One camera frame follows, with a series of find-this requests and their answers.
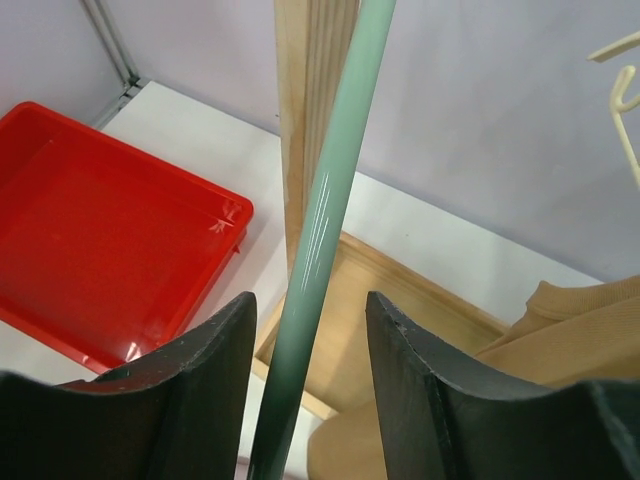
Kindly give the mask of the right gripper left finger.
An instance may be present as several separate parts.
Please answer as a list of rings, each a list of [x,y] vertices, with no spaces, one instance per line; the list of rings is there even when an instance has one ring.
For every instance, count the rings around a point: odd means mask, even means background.
[[[255,295],[92,381],[1,375],[5,479],[230,479],[255,340]]]

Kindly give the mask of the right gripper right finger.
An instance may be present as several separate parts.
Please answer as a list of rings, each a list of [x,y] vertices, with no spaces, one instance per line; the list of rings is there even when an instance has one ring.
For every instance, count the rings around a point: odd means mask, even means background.
[[[550,389],[479,362],[379,292],[365,313],[389,478],[638,477],[637,382]]]

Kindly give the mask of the mint green hanger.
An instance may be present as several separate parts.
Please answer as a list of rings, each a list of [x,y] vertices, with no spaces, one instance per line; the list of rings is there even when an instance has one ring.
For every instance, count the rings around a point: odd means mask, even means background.
[[[358,10],[266,379],[251,479],[284,475],[394,9],[392,1],[365,1]]]

